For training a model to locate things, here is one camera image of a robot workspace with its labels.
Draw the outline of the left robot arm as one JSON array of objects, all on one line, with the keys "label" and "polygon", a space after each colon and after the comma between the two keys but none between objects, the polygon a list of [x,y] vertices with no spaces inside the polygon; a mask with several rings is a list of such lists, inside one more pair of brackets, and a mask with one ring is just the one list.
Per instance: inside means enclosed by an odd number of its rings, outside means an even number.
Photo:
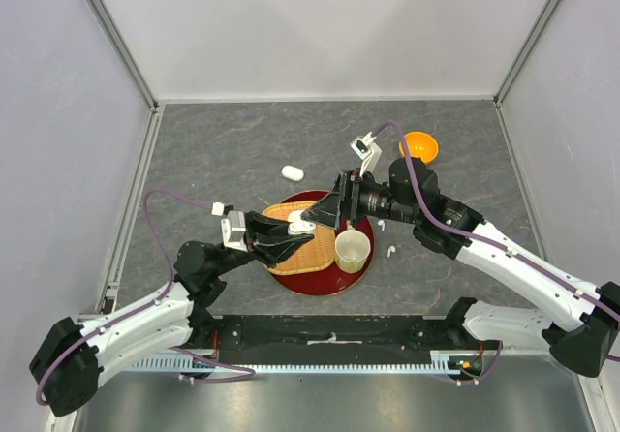
[{"label": "left robot arm", "polygon": [[222,275],[250,262],[274,267],[311,242],[317,229],[299,214],[285,221],[235,210],[220,225],[221,242],[179,248],[157,291],[88,323],[57,321],[29,364],[37,403],[65,416],[137,361],[186,343],[204,347],[213,333],[207,309],[226,287]]}]

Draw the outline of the white oval charging case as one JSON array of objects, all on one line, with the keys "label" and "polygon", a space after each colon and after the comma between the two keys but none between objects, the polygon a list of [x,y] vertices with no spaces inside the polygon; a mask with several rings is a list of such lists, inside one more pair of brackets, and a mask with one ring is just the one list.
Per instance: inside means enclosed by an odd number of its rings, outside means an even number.
[{"label": "white oval charging case", "polygon": [[302,169],[291,165],[286,165],[282,167],[281,174],[284,178],[293,182],[300,182],[304,179],[305,176],[305,173]]}]

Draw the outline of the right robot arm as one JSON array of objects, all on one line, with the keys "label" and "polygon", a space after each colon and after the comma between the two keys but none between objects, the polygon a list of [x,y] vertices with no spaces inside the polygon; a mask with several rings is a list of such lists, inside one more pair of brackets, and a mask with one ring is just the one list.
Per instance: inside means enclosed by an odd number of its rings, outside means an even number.
[{"label": "right robot arm", "polygon": [[425,248],[494,278],[533,304],[501,310],[460,298],[461,315],[444,323],[453,347],[476,339],[547,345],[552,357],[584,377],[596,378],[619,334],[619,286],[597,285],[519,246],[480,213],[440,192],[436,173],[419,158],[391,163],[388,181],[369,172],[342,171],[332,189],[302,219],[331,229],[366,217],[409,224]]}]

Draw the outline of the white square earbud case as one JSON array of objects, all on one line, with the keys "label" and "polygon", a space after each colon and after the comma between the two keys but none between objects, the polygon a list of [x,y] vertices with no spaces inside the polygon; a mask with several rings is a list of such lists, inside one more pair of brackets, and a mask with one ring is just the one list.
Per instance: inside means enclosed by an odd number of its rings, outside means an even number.
[{"label": "white square earbud case", "polygon": [[288,234],[303,235],[303,234],[315,234],[317,225],[313,222],[305,221],[302,218],[303,210],[295,210],[289,213],[287,217]]}]

